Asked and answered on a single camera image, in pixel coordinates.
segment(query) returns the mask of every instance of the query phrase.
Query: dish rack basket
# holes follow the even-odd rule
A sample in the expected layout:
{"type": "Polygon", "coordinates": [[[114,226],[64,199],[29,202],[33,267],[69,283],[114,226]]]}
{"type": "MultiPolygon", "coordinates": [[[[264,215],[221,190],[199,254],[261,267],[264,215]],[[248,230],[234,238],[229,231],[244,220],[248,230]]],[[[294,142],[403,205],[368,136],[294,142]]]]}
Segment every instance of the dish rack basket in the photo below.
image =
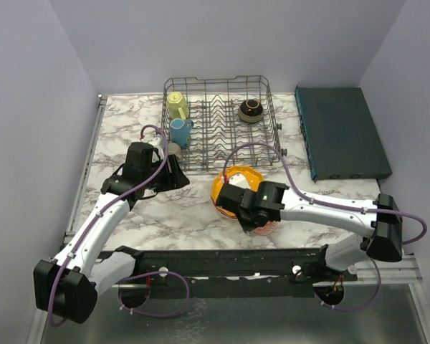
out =
{"type": "MultiPolygon", "coordinates": [[[[263,142],[274,146],[283,156],[286,149],[280,148],[277,123],[272,104],[269,81],[261,76],[240,76],[234,79],[199,79],[197,77],[173,77],[164,84],[161,129],[168,139],[171,116],[167,106],[170,92],[179,91],[186,98],[189,118],[194,121],[191,144],[182,149],[179,161],[184,171],[209,171],[223,168],[231,151],[248,142],[263,142]],[[242,122],[237,113],[246,99],[257,99],[263,106],[264,117],[258,123],[242,122]]],[[[261,146],[251,146],[234,154],[233,165],[251,167],[271,166],[279,157],[261,146]]]]}

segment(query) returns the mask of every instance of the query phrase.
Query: marble countertop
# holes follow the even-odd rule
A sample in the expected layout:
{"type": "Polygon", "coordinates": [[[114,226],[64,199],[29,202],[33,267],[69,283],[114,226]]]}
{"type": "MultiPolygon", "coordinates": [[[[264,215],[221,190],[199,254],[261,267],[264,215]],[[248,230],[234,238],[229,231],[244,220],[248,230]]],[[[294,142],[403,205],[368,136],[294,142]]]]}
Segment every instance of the marble countertop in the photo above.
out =
{"type": "MultiPolygon", "coordinates": [[[[100,194],[103,181],[125,160],[128,146],[139,139],[145,124],[160,125],[162,94],[109,96],[87,179],[79,228],[100,194]]],[[[276,119],[282,124],[281,146],[298,187],[322,195],[375,199],[376,180],[332,180],[314,183],[310,178],[304,141],[300,133],[295,96],[274,94],[276,119]]],[[[267,180],[287,183],[280,163],[259,169],[267,180]]],[[[191,184],[138,202],[115,229],[105,249],[127,245],[135,249],[274,249],[321,247],[349,235],[342,229],[301,221],[278,223],[269,236],[245,234],[237,221],[223,217],[211,203],[211,183],[219,171],[186,173],[191,184]]]]}

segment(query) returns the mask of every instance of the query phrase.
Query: white wall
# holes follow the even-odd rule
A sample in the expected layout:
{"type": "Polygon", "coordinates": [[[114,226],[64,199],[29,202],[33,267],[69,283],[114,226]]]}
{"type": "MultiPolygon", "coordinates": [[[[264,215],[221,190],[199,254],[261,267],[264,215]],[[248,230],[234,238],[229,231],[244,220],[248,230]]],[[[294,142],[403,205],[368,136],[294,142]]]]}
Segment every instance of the white wall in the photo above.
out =
{"type": "Polygon", "coordinates": [[[404,0],[51,0],[101,93],[263,74],[274,91],[357,85],[404,0]]]}
{"type": "Polygon", "coordinates": [[[406,2],[361,87],[393,169],[382,189],[429,225],[413,248],[430,304],[430,0],[406,2]]]}
{"type": "Polygon", "coordinates": [[[32,270],[62,241],[98,97],[46,0],[0,1],[0,343],[25,343],[32,270]]]}

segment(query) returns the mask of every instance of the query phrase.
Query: orange plate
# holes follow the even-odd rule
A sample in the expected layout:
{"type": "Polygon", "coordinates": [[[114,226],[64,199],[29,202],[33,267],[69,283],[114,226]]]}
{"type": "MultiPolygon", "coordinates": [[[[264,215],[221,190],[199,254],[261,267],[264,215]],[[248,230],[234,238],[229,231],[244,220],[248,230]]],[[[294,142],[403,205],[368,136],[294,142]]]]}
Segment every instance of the orange plate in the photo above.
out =
{"type": "MultiPolygon", "coordinates": [[[[231,178],[235,174],[242,174],[243,177],[245,177],[245,179],[247,180],[247,183],[249,184],[250,189],[253,191],[258,191],[258,185],[263,181],[263,176],[261,175],[261,173],[249,166],[232,166],[226,169],[226,176],[228,178],[231,178]]],[[[215,200],[220,194],[222,186],[223,186],[223,171],[219,173],[219,175],[215,178],[214,182],[212,183],[212,190],[211,190],[210,197],[214,206],[215,206],[215,200]]],[[[219,206],[216,207],[216,210],[218,210],[221,214],[227,217],[230,217],[231,219],[236,218],[236,215],[234,215],[230,211],[220,208],[219,206]]]]}

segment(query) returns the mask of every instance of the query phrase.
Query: metal dish rack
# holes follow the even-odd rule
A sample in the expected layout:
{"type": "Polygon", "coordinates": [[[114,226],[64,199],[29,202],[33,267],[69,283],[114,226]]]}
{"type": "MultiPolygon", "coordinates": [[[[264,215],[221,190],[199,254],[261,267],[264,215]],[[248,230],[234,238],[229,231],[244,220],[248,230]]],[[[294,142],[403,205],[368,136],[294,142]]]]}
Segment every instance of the metal dish rack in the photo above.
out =
{"type": "MultiPolygon", "coordinates": [[[[191,144],[183,149],[180,165],[184,171],[208,171],[222,168],[231,151],[247,142],[263,142],[274,146],[283,156],[269,81],[261,76],[235,77],[234,79],[198,79],[174,77],[164,84],[161,129],[169,138],[171,117],[167,95],[179,91],[186,98],[189,117],[194,121],[191,144]],[[255,124],[242,122],[238,115],[241,103],[256,98],[263,106],[264,117],[255,124]]],[[[234,165],[251,167],[271,166],[278,162],[274,152],[259,146],[239,150],[232,159],[234,165]]]]}

